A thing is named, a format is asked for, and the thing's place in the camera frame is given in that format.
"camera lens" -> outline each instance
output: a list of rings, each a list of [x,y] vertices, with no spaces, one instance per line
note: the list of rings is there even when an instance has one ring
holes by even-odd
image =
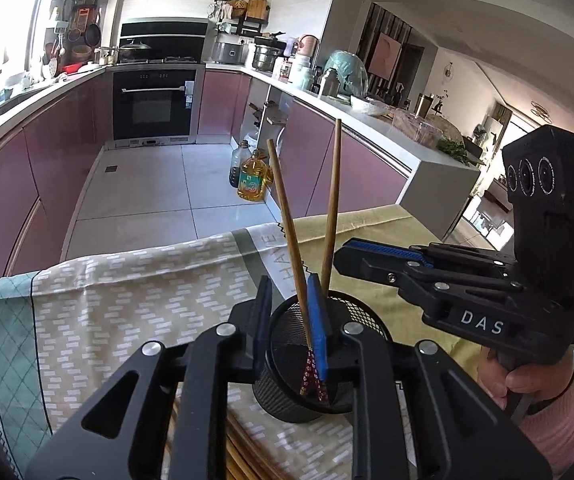
[[[532,196],[534,194],[534,168],[529,160],[523,158],[521,160],[521,165],[518,168],[518,173],[520,174],[521,189],[523,194],[527,196]]]
[[[513,166],[509,166],[509,168],[507,168],[507,184],[509,185],[510,190],[516,191],[516,184],[518,184],[518,181],[516,180],[516,170]]]
[[[545,195],[554,191],[554,168],[545,156],[538,163],[538,181],[541,183],[541,189]]]

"yellow oil bottle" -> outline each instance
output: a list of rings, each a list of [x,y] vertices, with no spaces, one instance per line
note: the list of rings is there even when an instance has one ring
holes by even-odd
[[[250,202],[260,202],[265,197],[265,187],[273,182],[272,170],[263,161],[263,149],[254,150],[251,158],[240,165],[238,196]]]

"built-in oven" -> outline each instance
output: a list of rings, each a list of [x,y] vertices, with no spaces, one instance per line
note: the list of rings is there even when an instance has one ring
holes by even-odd
[[[116,148],[195,142],[205,66],[119,66],[113,74]]]

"green tablecloth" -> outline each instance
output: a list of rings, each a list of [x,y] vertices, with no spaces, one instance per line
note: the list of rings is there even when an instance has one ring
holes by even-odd
[[[321,266],[325,217],[296,220],[305,267]],[[436,241],[400,206],[339,215],[337,246],[351,237],[408,246]],[[294,295],[278,224],[183,244],[64,262],[0,279],[0,455],[17,472],[37,447],[148,339],[193,340],[253,298],[260,278],[274,283],[274,306]],[[422,324],[420,310],[391,287],[344,278],[331,287],[372,307],[398,342],[432,338],[470,374],[478,347]],[[342,416],[285,424],[231,384],[229,405],[255,440],[294,478],[350,476],[352,429]]]

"oven door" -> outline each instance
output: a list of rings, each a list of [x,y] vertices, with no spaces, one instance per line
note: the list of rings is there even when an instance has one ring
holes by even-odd
[[[113,138],[189,136],[195,70],[137,70],[113,77]]]

